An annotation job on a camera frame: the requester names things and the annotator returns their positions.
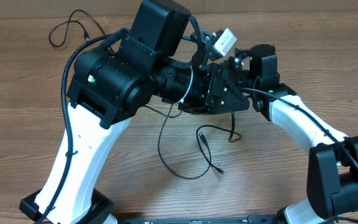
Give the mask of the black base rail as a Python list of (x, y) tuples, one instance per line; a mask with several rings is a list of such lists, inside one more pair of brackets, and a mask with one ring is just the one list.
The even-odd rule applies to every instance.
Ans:
[(276, 215), (248, 215), (237, 218), (118, 218), (118, 224), (284, 224)]

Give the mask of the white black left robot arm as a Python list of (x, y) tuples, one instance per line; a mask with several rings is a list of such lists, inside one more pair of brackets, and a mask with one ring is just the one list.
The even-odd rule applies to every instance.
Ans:
[(242, 62), (218, 63), (236, 42), (229, 29), (208, 33), (175, 1), (143, 1), (130, 29), (87, 40), (64, 68), (65, 133), (42, 189), (19, 208), (42, 223), (114, 223), (112, 201), (95, 189), (107, 156), (152, 96), (189, 114), (249, 108), (234, 75)]

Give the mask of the brown cardboard back board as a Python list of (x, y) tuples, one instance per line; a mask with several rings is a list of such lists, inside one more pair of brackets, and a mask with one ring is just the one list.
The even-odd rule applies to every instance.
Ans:
[[(358, 0), (178, 0), (193, 14), (358, 11)], [(0, 0), (0, 19), (65, 17), (75, 9), (92, 16), (136, 14), (141, 0)]]

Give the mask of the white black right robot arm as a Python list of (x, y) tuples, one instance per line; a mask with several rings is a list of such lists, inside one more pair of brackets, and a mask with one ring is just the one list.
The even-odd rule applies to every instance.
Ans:
[(306, 197), (280, 209), (274, 223), (358, 223), (358, 136), (349, 137), (313, 113), (289, 86), (280, 83), (275, 47), (260, 44), (235, 51), (234, 66), (250, 69), (239, 88), (253, 107), (286, 131), (307, 153)]

